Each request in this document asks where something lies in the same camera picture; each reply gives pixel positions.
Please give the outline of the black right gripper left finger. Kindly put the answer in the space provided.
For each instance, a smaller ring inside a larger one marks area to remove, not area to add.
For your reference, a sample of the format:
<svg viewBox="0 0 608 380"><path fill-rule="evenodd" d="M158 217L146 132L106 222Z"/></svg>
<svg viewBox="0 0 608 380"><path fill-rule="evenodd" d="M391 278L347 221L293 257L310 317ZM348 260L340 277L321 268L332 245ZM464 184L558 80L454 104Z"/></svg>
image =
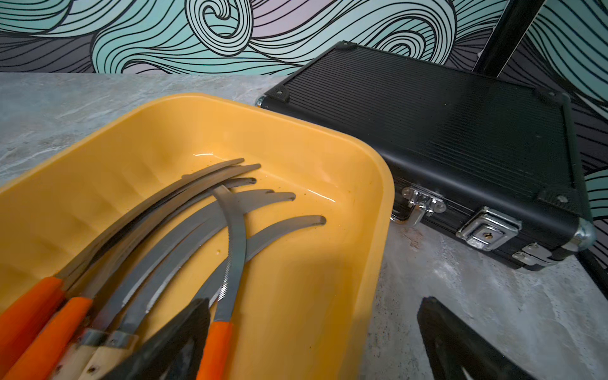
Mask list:
<svg viewBox="0 0 608 380"><path fill-rule="evenodd" d="M195 379L211 323L208 299L194 299L104 379Z"/></svg>

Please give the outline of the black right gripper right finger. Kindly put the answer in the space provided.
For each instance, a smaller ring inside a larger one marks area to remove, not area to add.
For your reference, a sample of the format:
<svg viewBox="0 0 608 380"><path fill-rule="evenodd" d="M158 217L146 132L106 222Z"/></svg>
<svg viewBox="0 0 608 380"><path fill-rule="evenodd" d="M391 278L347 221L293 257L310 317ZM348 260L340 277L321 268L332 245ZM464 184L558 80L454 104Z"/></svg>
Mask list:
<svg viewBox="0 0 608 380"><path fill-rule="evenodd" d="M532 379L435 297L422 299L417 320L435 379Z"/></svg>

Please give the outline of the orange handle sickle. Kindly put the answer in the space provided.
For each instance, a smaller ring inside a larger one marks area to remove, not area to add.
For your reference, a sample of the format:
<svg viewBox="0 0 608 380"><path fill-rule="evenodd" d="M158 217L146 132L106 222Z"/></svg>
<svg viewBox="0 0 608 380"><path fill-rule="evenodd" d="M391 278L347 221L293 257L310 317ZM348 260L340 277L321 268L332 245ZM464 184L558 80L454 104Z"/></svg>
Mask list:
<svg viewBox="0 0 608 380"><path fill-rule="evenodd" d="M325 224L326 218L322 215L298 216L274 223L247 239L245 261L251 261L258 253L265 250L269 245L272 245L273 242L285 235L301 229L324 226ZM226 267L227 259L212 272L193 299L209 299L209 307L211 307L219 297L219 291L223 285Z"/></svg>
<svg viewBox="0 0 608 380"><path fill-rule="evenodd" d="M213 195L217 199L227 222L229 252L223 285L218 294L214 321L210 325L204 353L196 375L198 379L220 379L223 377L234 330L231 318L245 266L247 247L245 216L236 196L224 186L215 189Z"/></svg>
<svg viewBox="0 0 608 380"><path fill-rule="evenodd" d="M3 379L47 378L60 361L74 333L89 313L96 294L122 266L137 245L163 219L166 219L169 214L196 194L215 185L220 185L232 177L259 169L259 167L258 164L246 166L242 162L202 177L145 218L142 223L129 234L126 234L66 291L65 299L47 321L44 328L8 372L4 374L1 372L1 377Z"/></svg>
<svg viewBox="0 0 608 380"><path fill-rule="evenodd" d="M163 201L168 201L185 191L191 183L242 162L244 162L242 158L222 161L193 174L187 174L162 188L121 215L56 274L43 278L14 301L1 314L1 372L3 374L8 372L31 345L55 310L62 304L66 291L117 244L120 238L134 228L137 222L150 214L155 207L160 206Z"/></svg>

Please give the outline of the labelled wooden handle sickle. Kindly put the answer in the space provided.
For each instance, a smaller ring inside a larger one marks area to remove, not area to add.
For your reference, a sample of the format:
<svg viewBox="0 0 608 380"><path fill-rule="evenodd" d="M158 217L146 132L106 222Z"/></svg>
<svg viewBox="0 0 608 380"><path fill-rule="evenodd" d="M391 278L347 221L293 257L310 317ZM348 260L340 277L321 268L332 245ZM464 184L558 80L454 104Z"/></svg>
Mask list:
<svg viewBox="0 0 608 380"><path fill-rule="evenodd" d="M225 184L228 188L237 188L237 187L242 187L242 186L246 186L246 185L255 185L256 183L257 183L257 179L254 177L232 177L225 181ZM112 232L112 234L110 234L109 240L107 240L107 242L105 242L100 248L98 248L94 252L92 259L89 261L89 263L87 264L86 267L88 268L92 265L95 265L95 263L97 261L99 261L101 258L103 258L103 256L109 250L111 250L112 247L114 247L114 245L116 245L126 234L129 234L140 223L142 223L142 221L145 218L147 218L150 214L152 214L157 209L159 209L161 206L163 206L164 204L169 202L171 199L173 199L175 196L177 196L177 194L180 191L181 190L175 191L175 192L169 194L168 196L160 199L155 204L150 205L150 207L141 211L134 218L131 218L128 221L128 223L122 223L120 225L120 229L116 230L115 232ZM208 194L205 192L205 190L202 191L201 193L196 194L195 196L193 196L192 198L190 198L186 202L184 202L179 208L177 208L171 214L171 216L175 216L176 214L183 212L183 210L185 210L186 208L191 207L193 204L200 202L201 200L205 199L206 197L208 197Z"/></svg>

